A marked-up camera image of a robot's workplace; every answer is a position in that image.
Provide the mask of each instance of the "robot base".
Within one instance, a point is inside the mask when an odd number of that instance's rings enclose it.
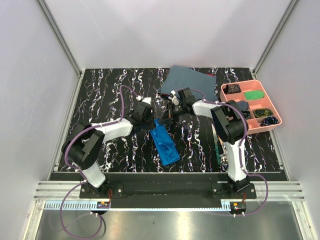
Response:
[[[235,192],[230,192],[230,187],[228,183],[212,183],[211,184],[211,192],[213,199],[235,199],[235,200],[242,200],[244,198],[244,193],[246,199],[256,199],[256,189],[253,183],[250,183],[247,187],[243,188],[242,190]]]
[[[112,199],[121,199],[123,197],[124,184],[123,182],[109,182],[106,181],[98,188],[85,183],[81,186],[80,196],[81,199],[107,199],[109,198],[108,190],[112,192]]]

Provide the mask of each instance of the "green object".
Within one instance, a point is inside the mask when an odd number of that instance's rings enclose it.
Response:
[[[246,91],[244,93],[245,99],[247,100],[256,100],[262,99],[265,95],[263,91],[255,90],[255,91]]]
[[[270,109],[257,109],[253,111],[253,114],[256,118],[265,118],[272,116],[274,113]]]

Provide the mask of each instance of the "metal floor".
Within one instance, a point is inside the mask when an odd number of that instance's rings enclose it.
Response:
[[[248,202],[248,212],[259,207]],[[84,211],[63,211],[65,225]],[[267,202],[257,214],[246,217],[216,216],[209,212],[109,211],[100,240],[302,240],[293,206],[289,202]],[[79,237],[92,235],[99,220],[85,216],[68,227]],[[73,240],[61,230],[59,211],[45,210],[37,240]]]

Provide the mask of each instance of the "pink tray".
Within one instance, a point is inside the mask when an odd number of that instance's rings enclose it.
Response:
[[[240,86],[241,92],[234,93],[234,94],[225,94],[224,89],[229,84],[238,84]],[[262,91],[264,93],[264,97],[257,100],[246,100],[244,93],[248,91],[253,91],[253,90]],[[276,110],[275,106],[272,104],[264,87],[258,80],[239,81],[239,82],[223,84],[221,86],[220,99],[223,102],[235,100],[236,102],[247,101],[249,103],[248,110],[250,111],[251,117],[250,119],[247,120],[247,123],[249,126],[247,134],[257,134],[257,133],[271,131],[276,126],[279,126],[280,124],[282,124],[282,119],[279,116],[278,111]],[[270,125],[270,126],[260,126],[261,123],[265,120],[265,117],[255,118],[253,111],[256,109],[270,109],[273,112],[273,116],[279,120],[279,123],[275,125]]]

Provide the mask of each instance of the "dark fabric item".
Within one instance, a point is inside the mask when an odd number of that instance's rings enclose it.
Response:
[[[194,71],[184,66],[172,66],[170,68],[168,77],[162,84],[160,93],[170,94],[172,90],[177,89],[195,89],[205,94],[205,99],[208,101],[217,101],[218,98],[215,95],[216,78],[207,74]],[[195,99],[202,99],[201,93],[192,92]]]
[[[225,94],[237,94],[237,93],[241,93],[241,89],[239,84],[229,84],[225,87],[223,92]]]
[[[248,110],[249,103],[247,101],[237,101],[236,102],[240,108],[240,110]]]
[[[248,111],[248,110],[242,110],[241,112],[242,112],[242,115],[244,116],[244,118],[245,118],[246,120],[250,119],[250,117],[251,117],[250,111]]]
[[[270,109],[257,109],[253,111],[253,114],[256,118],[265,118],[272,116],[274,113]]]
[[[261,123],[261,127],[278,124],[279,120],[275,116],[268,116]]]
[[[159,153],[161,162],[164,166],[172,164],[180,159],[174,141],[171,139],[165,126],[158,123],[159,119],[154,120],[155,128],[150,130],[156,150]]]

